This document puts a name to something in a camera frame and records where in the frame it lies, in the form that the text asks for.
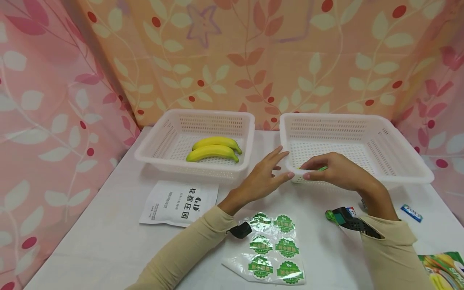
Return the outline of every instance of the white packet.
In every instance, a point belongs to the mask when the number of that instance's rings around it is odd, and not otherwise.
[[[244,221],[252,232],[242,240],[227,240],[222,264],[250,282],[306,284],[295,221],[287,215],[271,218],[265,213]]]
[[[219,184],[160,180],[145,202],[141,224],[187,227],[216,204]]]

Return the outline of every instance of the fabric wall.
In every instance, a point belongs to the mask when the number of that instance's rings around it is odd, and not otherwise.
[[[171,108],[392,118],[455,0],[75,0],[140,125]]]
[[[140,133],[58,0],[0,1],[0,289],[20,290]]]
[[[464,13],[457,17],[464,21]],[[429,55],[439,60],[398,128],[435,174],[433,187],[464,224],[464,26]]]

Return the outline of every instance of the white plastic basket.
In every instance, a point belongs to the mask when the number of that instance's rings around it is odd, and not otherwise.
[[[169,110],[156,122],[139,148],[137,160],[152,163],[161,171],[186,173],[225,180],[237,179],[250,164],[255,117],[250,113],[213,110]],[[199,140],[223,136],[234,139],[242,154],[239,162],[210,157],[187,162],[192,146]]]
[[[303,179],[308,170],[298,168],[328,152],[345,155],[387,188],[434,179],[404,136],[380,116],[286,113],[280,116],[280,141],[290,151],[285,162],[295,183],[314,183]]]

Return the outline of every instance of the white tablecloth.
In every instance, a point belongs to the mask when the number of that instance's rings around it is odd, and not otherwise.
[[[178,176],[160,174],[137,161],[134,151],[147,134],[145,128],[97,196],[46,261],[26,290],[124,289],[132,284],[146,263],[182,229],[168,225],[140,225],[145,200],[159,179]],[[279,145],[278,132],[256,131],[251,164]],[[219,188],[218,202],[230,187]],[[458,251],[464,255],[464,229],[432,186],[407,186],[393,190],[392,199],[401,219],[419,239],[419,254]],[[327,209],[354,206],[360,198],[353,192],[312,190],[287,183],[247,209],[269,215],[285,213],[296,219],[307,284],[294,289],[372,289],[356,232],[329,223]],[[400,210],[410,205],[424,216],[418,223]],[[280,289],[285,286],[249,283],[221,265],[227,246],[210,252],[177,289]]]

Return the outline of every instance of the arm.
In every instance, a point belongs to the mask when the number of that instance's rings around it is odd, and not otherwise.
[[[338,153],[315,156],[301,169],[318,170],[323,166],[328,168],[306,173],[303,178],[356,191],[368,208],[368,216],[361,219],[382,236],[376,239],[361,234],[375,289],[433,290],[412,247],[417,239],[407,223],[398,219],[387,189],[367,171]]]
[[[147,264],[137,282],[126,290],[171,290],[180,280],[225,237],[237,223],[233,219],[246,204],[263,198],[294,174],[274,177],[272,170],[280,170],[277,163],[288,155],[279,146],[269,153],[242,184],[227,197],[170,240]]]
[[[378,183],[372,190],[359,193],[369,214],[361,219],[382,236],[376,239],[361,234],[375,289],[433,290],[412,246],[417,239],[408,224],[398,219],[387,189]]]
[[[127,290],[174,289],[193,266],[226,237],[226,231],[236,225],[232,216],[213,207],[170,240]]]

